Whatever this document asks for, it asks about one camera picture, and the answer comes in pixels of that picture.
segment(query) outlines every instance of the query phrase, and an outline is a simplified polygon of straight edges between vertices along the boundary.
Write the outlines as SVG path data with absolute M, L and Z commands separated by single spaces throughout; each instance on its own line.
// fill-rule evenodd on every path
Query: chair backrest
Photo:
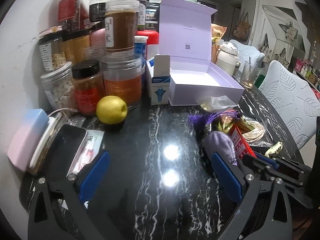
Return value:
M 248 46 L 244 45 L 236 40 L 230 40 L 230 42 L 238 47 L 239 51 L 239 61 L 240 61 L 240 66 L 239 66 L 239 71 L 242 72 L 243 67 L 244 67 L 244 62 L 249 62 L 249 57 L 251 57 L 251 65 L 254 66 L 261 66 L 262 61 L 264 59 L 264 54 L 258 51 L 255 47 L 253 46 Z
M 301 149 L 316 133 L 316 117 L 320 116 L 320 103 L 309 84 L 274 60 L 259 90 L 279 113 Z

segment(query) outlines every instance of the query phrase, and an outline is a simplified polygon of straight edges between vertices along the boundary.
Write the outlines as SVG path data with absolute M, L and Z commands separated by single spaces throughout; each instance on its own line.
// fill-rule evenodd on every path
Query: white box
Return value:
M 217 10 L 185 0 L 162 0 L 159 52 L 170 55 L 169 101 L 198 105 L 203 96 L 226 95 L 235 103 L 244 88 L 211 60 L 211 15 Z
M 147 60 L 147 83 L 151 105 L 165 105 L 169 102 L 169 55 L 155 55 Z

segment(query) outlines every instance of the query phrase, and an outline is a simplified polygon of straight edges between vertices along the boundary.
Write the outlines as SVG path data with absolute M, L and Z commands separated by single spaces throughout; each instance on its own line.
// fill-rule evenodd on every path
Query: smartphone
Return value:
M 60 181 L 68 176 L 68 171 L 81 152 L 87 137 L 87 130 L 64 124 L 53 140 L 41 176 L 48 181 Z

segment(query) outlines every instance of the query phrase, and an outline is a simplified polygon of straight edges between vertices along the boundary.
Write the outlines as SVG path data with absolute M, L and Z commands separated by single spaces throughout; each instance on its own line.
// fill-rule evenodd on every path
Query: drinking glass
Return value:
M 249 62 L 244 63 L 244 68 L 241 74 L 240 83 L 244 85 L 244 87 L 251 89 L 256 82 L 261 68 L 250 65 Z

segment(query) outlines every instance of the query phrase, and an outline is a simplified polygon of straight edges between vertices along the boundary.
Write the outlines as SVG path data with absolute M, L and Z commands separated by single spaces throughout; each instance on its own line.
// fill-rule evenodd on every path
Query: open box lid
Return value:
M 162 0 L 159 52 L 211 61 L 211 7 L 186 0 Z

